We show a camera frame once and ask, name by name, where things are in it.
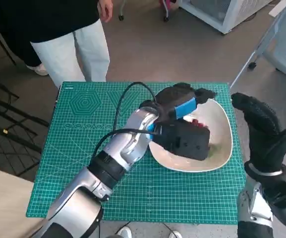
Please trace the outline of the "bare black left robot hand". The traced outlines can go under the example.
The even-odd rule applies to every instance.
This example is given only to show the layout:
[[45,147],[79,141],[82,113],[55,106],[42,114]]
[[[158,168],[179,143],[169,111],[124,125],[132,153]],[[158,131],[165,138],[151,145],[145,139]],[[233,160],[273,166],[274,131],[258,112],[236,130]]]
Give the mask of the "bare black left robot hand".
[[199,88],[194,89],[190,84],[177,83],[167,87],[156,95],[159,111],[157,122],[181,119],[204,104],[208,99],[214,99],[216,92]]

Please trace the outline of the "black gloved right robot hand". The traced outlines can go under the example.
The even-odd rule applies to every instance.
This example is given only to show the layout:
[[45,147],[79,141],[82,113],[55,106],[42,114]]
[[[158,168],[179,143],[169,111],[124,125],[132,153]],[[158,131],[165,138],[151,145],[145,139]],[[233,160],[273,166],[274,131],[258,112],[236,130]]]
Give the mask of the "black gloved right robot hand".
[[242,93],[231,96],[232,105],[244,114],[249,129],[249,162],[262,173],[281,170],[286,155],[286,129],[266,103]]

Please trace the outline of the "person's hand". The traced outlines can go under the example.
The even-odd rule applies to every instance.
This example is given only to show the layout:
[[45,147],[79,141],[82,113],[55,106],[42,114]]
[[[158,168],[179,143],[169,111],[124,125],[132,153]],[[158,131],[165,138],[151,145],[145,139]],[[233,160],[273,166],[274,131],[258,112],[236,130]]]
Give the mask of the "person's hand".
[[101,20],[104,22],[109,22],[113,16],[113,1],[98,0],[98,10]]

